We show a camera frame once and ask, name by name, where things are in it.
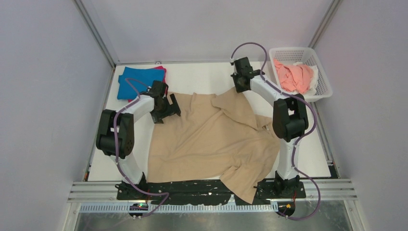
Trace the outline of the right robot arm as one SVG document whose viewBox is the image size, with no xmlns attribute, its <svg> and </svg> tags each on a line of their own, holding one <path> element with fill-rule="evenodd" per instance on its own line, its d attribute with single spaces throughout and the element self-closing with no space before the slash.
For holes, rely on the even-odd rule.
<svg viewBox="0 0 408 231">
<path fill-rule="evenodd" d="M 253 69 L 247 57 L 231 59 L 230 64 L 234 67 L 231 77 L 236 91 L 251 90 L 273 107 L 272 127 L 281 144 L 272 190 L 279 197 L 288 197 L 300 187 L 296 170 L 299 138 L 305 135 L 309 125 L 304 98 L 284 93 L 264 77 L 263 71 Z"/>
</svg>

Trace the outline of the beige t shirt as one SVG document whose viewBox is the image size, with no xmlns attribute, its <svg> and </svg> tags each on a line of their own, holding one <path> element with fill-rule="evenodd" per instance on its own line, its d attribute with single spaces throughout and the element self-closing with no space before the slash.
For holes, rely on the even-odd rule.
<svg viewBox="0 0 408 231">
<path fill-rule="evenodd" d="M 219 177 L 252 204 L 257 184 L 271 172 L 280 150 L 271 118 L 256 115 L 246 96 L 235 89 L 175 97 L 181 114 L 154 126 L 147 181 Z"/>
</svg>

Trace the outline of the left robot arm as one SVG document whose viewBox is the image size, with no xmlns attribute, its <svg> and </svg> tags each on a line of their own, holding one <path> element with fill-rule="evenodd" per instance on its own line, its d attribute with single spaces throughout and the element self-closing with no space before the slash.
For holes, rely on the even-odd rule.
<svg viewBox="0 0 408 231">
<path fill-rule="evenodd" d="M 168 95 L 168 85 L 155 80 L 146 91 L 137 93 L 137 97 L 119 110 L 102 111 L 96 137 L 96 147 L 110 157 L 129 193 L 136 199 L 149 196 L 168 196 L 167 192 L 151 193 L 141 180 L 143 171 L 139 168 L 132 153 L 135 144 L 134 124 L 146 114 L 150 114 L 155 124 L 162 124 L 164 118 L 181 115 L 181 110 L 174 94 Z"/>
</svg>

